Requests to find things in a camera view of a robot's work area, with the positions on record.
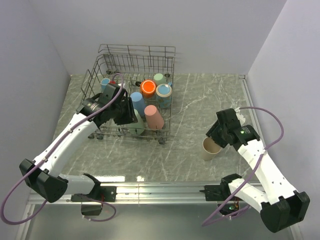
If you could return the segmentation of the pink plastic cup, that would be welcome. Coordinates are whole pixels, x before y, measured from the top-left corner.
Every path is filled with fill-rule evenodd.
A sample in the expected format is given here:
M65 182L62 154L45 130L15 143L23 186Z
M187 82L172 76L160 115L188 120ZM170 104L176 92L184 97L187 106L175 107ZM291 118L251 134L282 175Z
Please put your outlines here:
M164 119L155 105L147 105L144 114L149 129L161 130L163 128Z

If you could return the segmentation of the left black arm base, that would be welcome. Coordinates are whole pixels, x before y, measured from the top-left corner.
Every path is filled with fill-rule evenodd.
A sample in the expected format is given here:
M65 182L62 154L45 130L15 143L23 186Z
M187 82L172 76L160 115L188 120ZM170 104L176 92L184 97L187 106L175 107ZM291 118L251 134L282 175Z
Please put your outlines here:
M73 194L70 201L72 203L81 203L81 214L86 219L91 219L94 222L102 222L103 220L93 220L91 217L98 217L104 206L108 206L113 210L113 213L104 221L111 220L117 213L116 208L111 204L116 201L117 187L116 186L100 186L98 190L94 190L89 194Z

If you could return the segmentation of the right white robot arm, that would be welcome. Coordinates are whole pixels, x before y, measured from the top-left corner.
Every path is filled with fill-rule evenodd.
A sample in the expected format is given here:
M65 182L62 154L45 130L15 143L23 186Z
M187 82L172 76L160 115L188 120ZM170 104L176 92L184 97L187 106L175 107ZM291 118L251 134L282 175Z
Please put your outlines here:
M223 202L202 222L202 226L218 222L214 216L223 213L223 208L233 198L239 198L247 205L228 210L227 214L222 214L223 219L237 217L248 208L253 208L272 233L303 221L310 197L304 191L298 192L268 154L268 149L278 143L282 136L269 145L264 145L251 125L242 125L235 109L218 111L216 116L217 120L206 136L221 148L228 145L234 147L249 164L252 172L246 179L236 173L221 179L220 195Z

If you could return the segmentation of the green plastic cup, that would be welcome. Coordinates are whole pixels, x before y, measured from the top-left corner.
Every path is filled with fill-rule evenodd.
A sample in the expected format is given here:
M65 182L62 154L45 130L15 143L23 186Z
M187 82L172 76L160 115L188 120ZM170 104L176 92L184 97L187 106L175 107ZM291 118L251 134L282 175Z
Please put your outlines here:
M153 81L156 84L156 86L166 84L167 83L167 78L162 74L162 73L156 73L153 76Z
M127 128L132 135L140 135L145 130L145 124L142 117L136 109L134 109L134 114L136 116L137 122L128 124Z

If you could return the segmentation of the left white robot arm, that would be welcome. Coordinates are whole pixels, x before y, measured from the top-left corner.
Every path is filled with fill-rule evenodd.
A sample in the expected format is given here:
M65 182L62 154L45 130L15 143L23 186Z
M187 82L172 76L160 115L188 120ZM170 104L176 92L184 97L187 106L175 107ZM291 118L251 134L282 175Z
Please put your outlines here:
M136 123L133 102L125 88L107 84L102 93L87 98L76 110L67 127L34 160L24 159L19 169L25 183L49 203L63 195L83 194L89 201L101 195L101 182L90 174L62 174L71 155L88 136L109 120L116 125Z

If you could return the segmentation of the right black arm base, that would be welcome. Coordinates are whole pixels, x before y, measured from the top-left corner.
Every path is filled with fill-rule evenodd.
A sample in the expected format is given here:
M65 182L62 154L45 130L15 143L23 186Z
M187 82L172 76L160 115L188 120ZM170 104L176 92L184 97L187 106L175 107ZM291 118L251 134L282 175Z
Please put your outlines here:
M201 189L199 192L204 194L207 202L224 202L231 194L230 190L221 184L205 185L204 189ZM233 197L230 201L232 201L232 203L227 203L219 210L221 215L225 216L240 209L239 199L237 197Z

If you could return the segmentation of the light blue floral mug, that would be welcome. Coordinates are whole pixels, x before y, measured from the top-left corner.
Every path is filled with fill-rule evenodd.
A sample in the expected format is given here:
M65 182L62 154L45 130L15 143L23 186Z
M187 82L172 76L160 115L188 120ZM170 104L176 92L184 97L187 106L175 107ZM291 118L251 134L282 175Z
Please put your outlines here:
M100 81L100 88L101 88L101 91L103 92L107 86L107 84L110 83L110 79L109 78L103 78L101 81Z

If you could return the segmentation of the beige plastic cup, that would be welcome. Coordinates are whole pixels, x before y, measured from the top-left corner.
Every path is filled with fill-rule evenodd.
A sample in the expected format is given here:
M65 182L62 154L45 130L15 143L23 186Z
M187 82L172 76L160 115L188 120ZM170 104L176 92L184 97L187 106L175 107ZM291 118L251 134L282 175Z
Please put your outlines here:
M200 157L204 161L210 161L216 154L221 151L221 147L216 144L210 137L207 137L202 142Z

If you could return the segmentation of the blue plastic cup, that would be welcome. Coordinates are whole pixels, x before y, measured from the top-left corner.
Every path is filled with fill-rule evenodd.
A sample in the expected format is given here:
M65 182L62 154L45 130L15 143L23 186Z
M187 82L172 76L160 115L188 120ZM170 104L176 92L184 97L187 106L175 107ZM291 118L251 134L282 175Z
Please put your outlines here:
M141 117L145 116L146 103L140 92L133 92L131 95L133 108L138 111Z

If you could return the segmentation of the orange mug black handle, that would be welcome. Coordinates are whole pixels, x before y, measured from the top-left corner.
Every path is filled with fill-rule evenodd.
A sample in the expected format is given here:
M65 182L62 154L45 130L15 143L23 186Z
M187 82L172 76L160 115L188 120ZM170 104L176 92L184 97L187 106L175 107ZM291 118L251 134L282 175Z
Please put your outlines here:
M136 81L135 85L139 87L139 92L146 99L152 98L157 88L157 85L151 79L146 79L144 81Z

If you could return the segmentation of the teal patterned mug yellow inside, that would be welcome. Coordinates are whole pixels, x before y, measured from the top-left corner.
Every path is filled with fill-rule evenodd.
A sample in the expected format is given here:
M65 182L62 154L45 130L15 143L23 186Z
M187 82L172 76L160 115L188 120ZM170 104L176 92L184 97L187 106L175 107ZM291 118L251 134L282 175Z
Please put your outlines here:
M172 92L172 87L166 83L157 86L155 99L160 108L166 109L171 106Z

